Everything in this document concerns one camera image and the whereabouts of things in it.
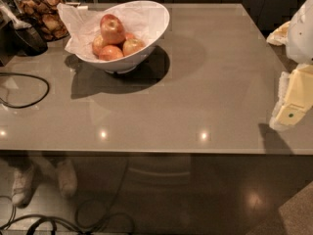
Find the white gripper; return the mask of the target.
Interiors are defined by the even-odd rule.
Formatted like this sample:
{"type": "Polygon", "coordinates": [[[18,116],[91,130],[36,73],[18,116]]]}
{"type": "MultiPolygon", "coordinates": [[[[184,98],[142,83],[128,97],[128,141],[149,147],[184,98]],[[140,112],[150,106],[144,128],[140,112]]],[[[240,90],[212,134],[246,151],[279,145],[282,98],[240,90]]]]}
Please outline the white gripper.
{"type": "Polygon", "coordinates": [[[269,126],[285,131],[296,126],[313,107],[313,0],[306,0],[290,22],[271,32],[266,41],[285,45],[289,59],[299,65],[291,73],[283,71],[279,79],[278,102],[269,126]]]}

